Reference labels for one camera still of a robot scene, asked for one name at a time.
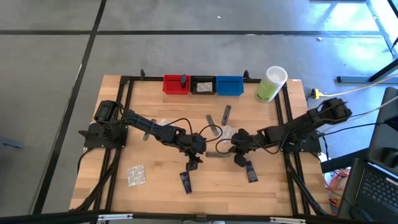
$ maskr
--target laptop keyboard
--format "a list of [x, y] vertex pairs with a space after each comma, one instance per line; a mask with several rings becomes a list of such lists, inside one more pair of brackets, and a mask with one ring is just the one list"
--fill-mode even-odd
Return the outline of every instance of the laptop keyboard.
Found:
[[365, 169], [359, 193], [398, 212], [398, 186], [388, 182], [385, 177], [380, 177]]

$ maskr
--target laptop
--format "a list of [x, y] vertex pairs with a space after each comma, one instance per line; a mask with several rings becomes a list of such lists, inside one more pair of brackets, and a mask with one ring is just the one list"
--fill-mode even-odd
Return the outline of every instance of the laptop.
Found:
[[363, 169], [355, 205], [375, 221], [398, 222], [398, 176], [371, 163]]

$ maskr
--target black line on floor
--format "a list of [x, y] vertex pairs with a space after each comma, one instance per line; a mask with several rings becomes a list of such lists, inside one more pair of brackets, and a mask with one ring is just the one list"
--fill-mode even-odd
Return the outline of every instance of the black line on floor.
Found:
[[83, 81], [83, 77], [85, 74], [85, 70], [87, 67], [88, 59], [90, 58], [90, 53], [94, 45], [95, 35], [98, 30], [98, 26], [100, 25], [102, 15], [104, 13], [104, 8], [106, 5], [106, 0], [102, 0], [99, 5], [98, 13], [95, 18], [95, 23], [93, 29], [91, 30], [90, 38], [88, 39], [85, 53], [83, 55], [83, 59], [81, 60], [80, 69], [78, 71], [75, 83], [72, 88], [72, 92], [70, 93], [70, 97], [67, 103], [67, 107], [64, 111], [63, 117], [61, 119], [60, 126], [58, 127], [56, 137], [54, 139], [53, 146], [50, 151], [50, 157], [47, 162], [47, 166], [45, 168], [45, 174], [42, 176], [38, 186], [38, 193], [35, 195], [34, 199], [34, 207], [33, 214], [41, 214], [43, 210], [43, 206], [45, 203], [45, 198], [47, 197], [47, 193], [49, 192], [50, 184], [52, 177], [55, 172], [55, 168], [57, 167], [57, 162], [61, 154], [61, 149], [63, 142], [65, 140], [65, 136], [67, 134], [70, 118], [72, 117], [72, 112], [75, 107], [76, 99], [80, 90], [81, 83]]
[[379, 28], [380, 34], [383, 36], [384, 41], [386, 41], [387, 47], [389, 48], [392, 56], [394, 58], [398, 57], [398, 53], [395, 50], [394, 46], [392, 45], [392, 42], [390, 41], [390, 37], [389, 37], [388, 33], [386, 32], [383, 24], [381, 23], [380, 18], [378, 16], [376, 10], [374, 9], [372, 3], [370, 2], [370, 0], [366, 0], [366, 5], [368, 6], [368, 9], [373, 16], [373, 19], [377, 25], [377, 28]]
[[380, 36], [380, 31], [291, 31], [291, 30], [99, 30], [97, 35], [302, 35]]
[[0, 35], [90, 35], [92, 30], [0, 30]]

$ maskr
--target white cable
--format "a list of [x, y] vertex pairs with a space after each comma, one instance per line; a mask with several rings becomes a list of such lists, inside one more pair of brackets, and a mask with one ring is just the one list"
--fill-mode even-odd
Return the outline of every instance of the white cable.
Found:
[[393, 102], [393, 101], [396, 100], [396, 99], [398, 99], [398, 96], [396, 96], [396, 97], [394, 97], [393, 99], [391, 99], [391, 100], [389, 100], [389, 101], [383, 103], [383, 104], [382, 104], [381, 106], [379, 106], [378, 108], [374, 108], [373, 110], [371, 110], [371, 111], [369, 111], [369, 112], [366, 112], [365, 114], [363, 114], [363, 115], [361, 115], [361, 116], [358, 116], [357, 118], [348, 120], [348, 121], [346, 121], [346, 122], [344, 122], [344, 123], [340, 123], [340, 124], [336, 124], [336, 125], [330, 126], [329, 128], [326, 128], [325, 130], [323, 130], [323, 131], [322, 131], [322, 134], [324, 134], [325, 131], [327, 131], [327, 130], [329, 130], [329, 129], [332, 129], [332, 128], [335, 128], [335, 127], [337, 127], [337, 126], [339, 126], [339, 125], [346, 124], [346, 123], [348, 123], [348, 122], [350, 122], [350, 121], [354, 121], [354, 120], [356, 120], [356, 119], [362, 118], [363, 116], [366, 116], [366, 115], [368, 115], [369, 113], [372, 113], [373, 111], [377, 111], [378, 109], [382, 108], [383, 106], [388, 105], [389, 103]]

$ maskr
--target white lid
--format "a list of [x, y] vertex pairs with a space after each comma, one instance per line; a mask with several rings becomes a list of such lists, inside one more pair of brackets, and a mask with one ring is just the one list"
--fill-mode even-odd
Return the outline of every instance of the white lid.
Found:
[[287, 72], [279, 66], [271, 66], [267, 69], [266, 78], [276, 85], [283, 85], [287, 80]]

